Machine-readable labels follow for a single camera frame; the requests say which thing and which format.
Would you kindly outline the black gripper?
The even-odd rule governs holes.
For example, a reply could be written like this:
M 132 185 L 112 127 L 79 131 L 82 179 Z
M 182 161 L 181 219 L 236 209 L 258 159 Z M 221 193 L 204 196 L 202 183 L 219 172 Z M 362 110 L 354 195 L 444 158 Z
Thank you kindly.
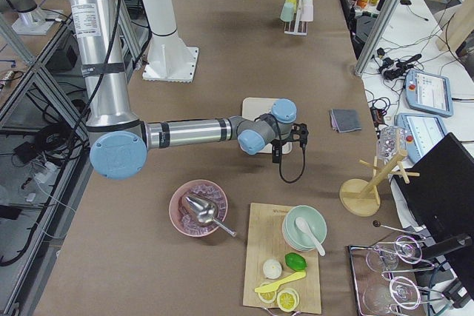
M 272 162 L 278 164 L 281 161 L 281 156 L 288 154 L 292 150 L 293 135 L 291 133 L 277 133 L 276 138 L 270 144 L 272 146 Z

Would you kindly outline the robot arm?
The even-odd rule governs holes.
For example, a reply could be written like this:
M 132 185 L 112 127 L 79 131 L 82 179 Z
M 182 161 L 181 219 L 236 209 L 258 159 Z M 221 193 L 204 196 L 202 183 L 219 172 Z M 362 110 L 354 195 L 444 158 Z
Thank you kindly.
M 130 107 L 127 75 L 118 34 L 121 0 L 69 0 L 81 56 L 81 73 L 89 95 L 86 121 L 90 162 L 106 178 L 138 173 L 150 149 L 236 140 L 247 154 L 267 145 L 281 162 L 289 142 L 307 144 L 307 128 L 296 122 L 295 104 L 281 98 L 268 113 L 248 120 L 240 116 L 147 123 Z M 142 0 L 150 27 L 144 77 L 189 83 L 198 49 L 179 37 L 172 0 Z

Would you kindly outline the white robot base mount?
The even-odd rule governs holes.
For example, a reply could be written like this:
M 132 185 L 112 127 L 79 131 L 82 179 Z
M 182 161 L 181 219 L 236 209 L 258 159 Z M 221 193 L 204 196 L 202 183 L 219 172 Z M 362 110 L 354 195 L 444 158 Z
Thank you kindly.
M 193 81 L 198 48 L 180 38 L 172 0 L 142 0 L 152 33 L 143 79 L 148 81 Z

